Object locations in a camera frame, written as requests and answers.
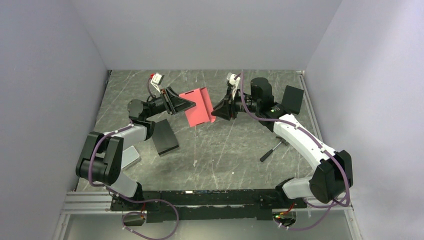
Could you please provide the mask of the red cardboard paper box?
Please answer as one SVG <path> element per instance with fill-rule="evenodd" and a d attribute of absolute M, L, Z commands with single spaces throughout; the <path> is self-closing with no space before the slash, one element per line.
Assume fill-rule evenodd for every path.
<path fill-rule="evenodd" d="M 195 103 L 195 106 L 184 111 L 190 127 L 213 123 L 216 120 L 212 115 L 214 109 L 206 87 L 180 93 L 179 97 Z"/>

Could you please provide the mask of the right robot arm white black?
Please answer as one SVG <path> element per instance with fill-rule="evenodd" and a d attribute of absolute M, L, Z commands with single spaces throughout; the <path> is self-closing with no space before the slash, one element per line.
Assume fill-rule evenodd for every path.
<path fill-rule="evenodd" d="M 326 145 L 296 119 L 303 102 L 303 89 L 287 85 L 282 101 L 276 102 L 273 88 L 264 77 L 250 81 L 249 94 L 244 92 L 240 74 L 230 73 L 226 84 L 226 95 L 214 106 L 213 116 L 229 121 L 238 113 L 247 113 L 294 147 L 313 170 L 310 177 L 287 179 L 276 187 L 279 191 L 275 200 L 280 207 L 289 207 L 297 198 L 315 198 L 327 208 L 350 205 L 352 158 L 347 151 L 336 151 Z"/>

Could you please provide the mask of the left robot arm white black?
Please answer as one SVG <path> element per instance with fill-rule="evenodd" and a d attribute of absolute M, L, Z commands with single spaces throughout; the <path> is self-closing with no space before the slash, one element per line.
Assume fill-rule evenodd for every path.
<path fill-rule="evenodd" d="M 123 151 L 152 137 L 155 122 L 150 117 L 167 112 L 170 115 L 196 106 L 191 100 L 180 97 L 171 87 L 160 90 L 160 96 L 149 101 L 133 99 L 127 105 L 129 124 L 120 129 L 87 135 L 75 173 L 88 180 L 93 187 L 105 187 L 124 199 L 131 210 L 144 203 L 142 185 L 122 171 Z"/>

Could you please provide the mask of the black box near left arm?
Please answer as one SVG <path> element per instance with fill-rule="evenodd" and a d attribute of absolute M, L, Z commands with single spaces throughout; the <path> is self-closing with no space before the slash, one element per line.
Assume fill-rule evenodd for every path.
<path fill-rule="evenodd" d="M 167 119 L 155 124 L 152 140 L 160 157 L 179 148 L 177 137 Z"/>

